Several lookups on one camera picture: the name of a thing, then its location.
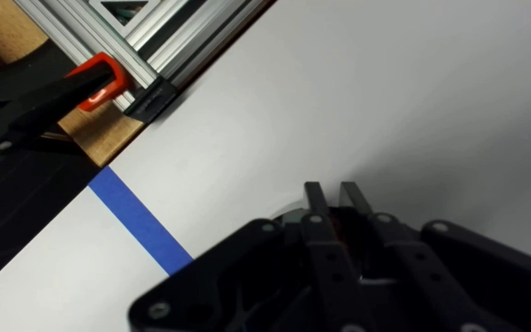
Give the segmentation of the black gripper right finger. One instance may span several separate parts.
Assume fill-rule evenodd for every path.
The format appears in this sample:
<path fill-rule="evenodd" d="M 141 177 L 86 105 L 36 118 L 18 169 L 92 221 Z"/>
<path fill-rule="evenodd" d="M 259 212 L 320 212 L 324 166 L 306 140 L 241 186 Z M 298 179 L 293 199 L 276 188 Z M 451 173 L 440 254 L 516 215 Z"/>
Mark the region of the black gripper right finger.
<path fill-rule="evenodd" d="M 339 228 L 361 286 L 390 306 L 387 322 L 409 332 L 495 332 L 497 319 L 470 298 L 435 251 L 394 215 L 374 212 L 355 182 L 341 184 Z"/>

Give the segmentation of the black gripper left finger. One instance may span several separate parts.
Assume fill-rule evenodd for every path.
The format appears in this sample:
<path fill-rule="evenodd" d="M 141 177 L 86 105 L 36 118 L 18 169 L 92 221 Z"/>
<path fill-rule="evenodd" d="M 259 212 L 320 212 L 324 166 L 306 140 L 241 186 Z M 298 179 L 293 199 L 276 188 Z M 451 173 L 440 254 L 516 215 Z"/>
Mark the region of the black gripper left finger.
<path fill-rule="evenodd" d="M 326 332 L 368 332 L 366 308 L 359 298 L 355 271 L 337 239 L 329 206 L 318 182 L 306 182 L 307 214 L 300 236 L 307 251 L 311 284 Z"/>

